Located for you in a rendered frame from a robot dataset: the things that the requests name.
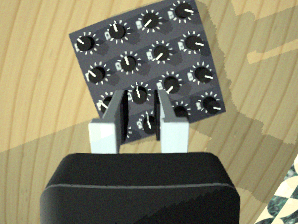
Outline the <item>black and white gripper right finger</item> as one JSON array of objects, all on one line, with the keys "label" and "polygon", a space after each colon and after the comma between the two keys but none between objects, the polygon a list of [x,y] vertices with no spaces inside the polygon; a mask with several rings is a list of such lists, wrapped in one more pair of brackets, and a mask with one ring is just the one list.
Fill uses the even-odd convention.
[{"label": "black and white gripper right finger", "polygon": [[190,123],[176,117],[166,90],[154,90],[154,123],[161,153],[188,152]]}]

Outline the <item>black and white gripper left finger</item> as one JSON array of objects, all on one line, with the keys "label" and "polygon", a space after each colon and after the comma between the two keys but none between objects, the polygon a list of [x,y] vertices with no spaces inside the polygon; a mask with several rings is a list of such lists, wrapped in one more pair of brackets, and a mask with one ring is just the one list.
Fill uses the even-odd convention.
[{"label": "black and white gripper left finger", "polygon": [[119,153],[128,127],[128,90],[116,90],[103,118],[89,123],[92,153]]}]

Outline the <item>dark grey knob box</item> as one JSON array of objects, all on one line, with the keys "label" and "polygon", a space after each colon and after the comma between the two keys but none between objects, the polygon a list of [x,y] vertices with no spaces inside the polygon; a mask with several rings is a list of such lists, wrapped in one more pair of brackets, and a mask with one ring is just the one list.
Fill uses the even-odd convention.
[{"label": "dark grey knob box", "polygon": [[100,118],[115,91],[128,90],[121,145],[156,135],[154,90],[190,124],[226,112],[195,0],[159,1],[68,35]]}]

